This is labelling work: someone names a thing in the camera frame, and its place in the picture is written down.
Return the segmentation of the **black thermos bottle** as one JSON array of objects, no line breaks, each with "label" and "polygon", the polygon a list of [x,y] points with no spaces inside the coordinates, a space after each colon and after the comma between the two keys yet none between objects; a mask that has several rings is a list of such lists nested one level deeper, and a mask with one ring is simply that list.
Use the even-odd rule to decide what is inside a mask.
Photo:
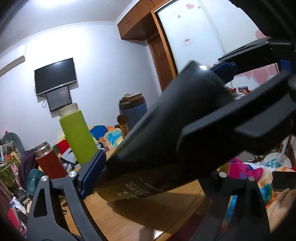
[{"label": "black thermos bottle", "polygon": [[214,72],[191,61],[108,158],[96,192],[112,202],[190,182],[189,160],[177,149],[182,129],[233,101]]}]

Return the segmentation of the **dark teal faceted cup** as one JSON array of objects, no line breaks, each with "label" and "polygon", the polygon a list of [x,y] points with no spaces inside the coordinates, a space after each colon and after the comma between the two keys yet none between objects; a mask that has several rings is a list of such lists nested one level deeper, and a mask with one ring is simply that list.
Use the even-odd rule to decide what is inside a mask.
[{"label": "dark teal faceted cup", "polygon": [[39,169],[32,169],[29,172],[29,176],[27,179],[27,192],[29,194],[34,195],[36,188],[39,184],[39,181],[44,176],[44,173],[40,171]]}]

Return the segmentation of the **red thermos bottle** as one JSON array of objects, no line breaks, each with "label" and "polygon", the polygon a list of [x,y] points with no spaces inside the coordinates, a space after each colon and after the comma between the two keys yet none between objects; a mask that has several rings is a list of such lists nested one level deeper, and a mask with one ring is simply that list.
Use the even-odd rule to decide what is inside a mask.
[{"label": "red thermos bottle", "polygon": [[68,174],[55,150],[49,143],[43,142],[36,146],[34,153],[38,165],[50,179],[64,178]]}]

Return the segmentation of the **colourful bed blanket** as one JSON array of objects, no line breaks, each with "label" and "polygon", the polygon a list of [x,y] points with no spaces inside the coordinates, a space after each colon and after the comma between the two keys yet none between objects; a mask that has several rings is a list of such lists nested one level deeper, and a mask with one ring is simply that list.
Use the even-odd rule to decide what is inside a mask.
[{"label": "colourful bed blanket", "polygon": [[[111,150],[117,148],[123,141],[119,128],[98,125],[89,127],[89,130],[97,149],[103,150],[109,154],[112,153]],[[53,149],[67,172],[80,166],[65,137],[63,137],[58,144],[55,144]]]}]

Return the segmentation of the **dark purple clothing pile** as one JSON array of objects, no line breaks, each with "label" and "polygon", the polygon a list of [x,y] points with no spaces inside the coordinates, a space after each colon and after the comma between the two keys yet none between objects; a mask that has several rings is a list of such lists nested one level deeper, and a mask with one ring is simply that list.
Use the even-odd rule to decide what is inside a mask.
[{"label": "dark purple clothing pile", "polygon": [[27,150],[21,155],[21,164],[18,167],[18,177],[23,190],[27,190],[27,180],[32,169],[38,168],[38,163],[35,160],[36,155],[34,149]]}]

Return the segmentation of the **white wardrobe with hearts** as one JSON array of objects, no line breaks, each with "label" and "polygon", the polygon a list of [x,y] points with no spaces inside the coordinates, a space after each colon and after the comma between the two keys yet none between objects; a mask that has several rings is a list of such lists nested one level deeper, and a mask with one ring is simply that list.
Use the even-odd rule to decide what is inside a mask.
[{"label": "white wardrobe with hearts", "polygon": [[156,14],[178,72],[191,60],[212,67],[223,55],[265,36],[230,1],[171,1]]}]

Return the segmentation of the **green tall bottle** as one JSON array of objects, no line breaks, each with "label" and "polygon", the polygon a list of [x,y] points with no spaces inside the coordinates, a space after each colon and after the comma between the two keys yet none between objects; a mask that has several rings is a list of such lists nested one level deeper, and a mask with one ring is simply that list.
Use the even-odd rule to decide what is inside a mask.
[{"label": "green tall bottle", "polygon": [[72,103],[59,109],[58,114],[65,138],[78,163],[83,165],[89,162],[97,152],[97,147],[82,111],[76,103]]}]

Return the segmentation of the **blue tumbler with brown lid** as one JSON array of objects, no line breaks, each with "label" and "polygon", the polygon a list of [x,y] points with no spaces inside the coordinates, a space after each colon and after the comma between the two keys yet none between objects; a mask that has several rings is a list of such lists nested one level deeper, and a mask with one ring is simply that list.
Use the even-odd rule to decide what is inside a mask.
[{"label": "blue tumbler with brown lid", "polygon": [[123,138],[125,138],[132,128],[147,112],[147,104],[141,92],[125,94],[119,100],[119,115],[117,122]]}]

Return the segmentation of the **brown wooden door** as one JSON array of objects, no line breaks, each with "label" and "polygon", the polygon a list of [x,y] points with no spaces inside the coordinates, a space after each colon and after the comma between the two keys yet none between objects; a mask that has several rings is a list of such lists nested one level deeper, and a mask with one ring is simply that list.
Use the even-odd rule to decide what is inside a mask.
[{"label": "brown wooden door", "polygon": [[167,55],[165,46],[158,32],[148,38],[148,44],[158,75],[161,90],[164,91],[167,86],[175,79],[176,72],[173,68],[171,68],[171,58]]}]

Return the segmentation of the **brown overhead cabinet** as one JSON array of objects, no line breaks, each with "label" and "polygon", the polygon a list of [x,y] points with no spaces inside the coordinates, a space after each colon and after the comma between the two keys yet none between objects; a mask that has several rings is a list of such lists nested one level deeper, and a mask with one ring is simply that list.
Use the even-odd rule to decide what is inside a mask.
[{"label": "brown overhead cabinet", "polygon": [[154,10],[168,1],[139,1],[118,23],[122,40],[144,41],[159,32]]}]

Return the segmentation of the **white air conditioner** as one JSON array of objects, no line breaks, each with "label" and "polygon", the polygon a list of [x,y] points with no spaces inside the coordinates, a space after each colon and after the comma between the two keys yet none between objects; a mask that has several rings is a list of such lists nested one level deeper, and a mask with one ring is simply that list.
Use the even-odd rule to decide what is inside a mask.
[{"label": "white air conditioner", "polygon": [[4,66],[1,70],[0,70],[0,77],[2,77],[3,75],[5,75],[7,72],[9,72],[10,70],[12,70],[13,68],[15,68],[16,66],[22,64],[25,62],[25,56],[20,56],[19,58],[15,59],[14,61],[12,61],[11,63],[9,63],[8,65]]}]

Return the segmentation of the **small wall monitor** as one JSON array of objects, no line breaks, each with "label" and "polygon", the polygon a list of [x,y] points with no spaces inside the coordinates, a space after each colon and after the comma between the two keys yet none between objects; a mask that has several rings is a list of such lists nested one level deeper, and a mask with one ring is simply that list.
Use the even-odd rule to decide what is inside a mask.
[{"label": "small wall monitor", "polygon": [[68,86],[64,86],[46,93],[50,111],[60,109],[72,103]]}]

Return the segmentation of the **black wall television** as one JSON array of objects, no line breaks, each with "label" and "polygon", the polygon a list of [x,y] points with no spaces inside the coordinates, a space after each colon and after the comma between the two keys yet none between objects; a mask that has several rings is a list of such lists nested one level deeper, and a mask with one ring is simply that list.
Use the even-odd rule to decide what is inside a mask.
[{"label": "black wall television", "polygon": [[77,81],[73,58],[62,60],[34,71],[36,95],[42,95]]}]

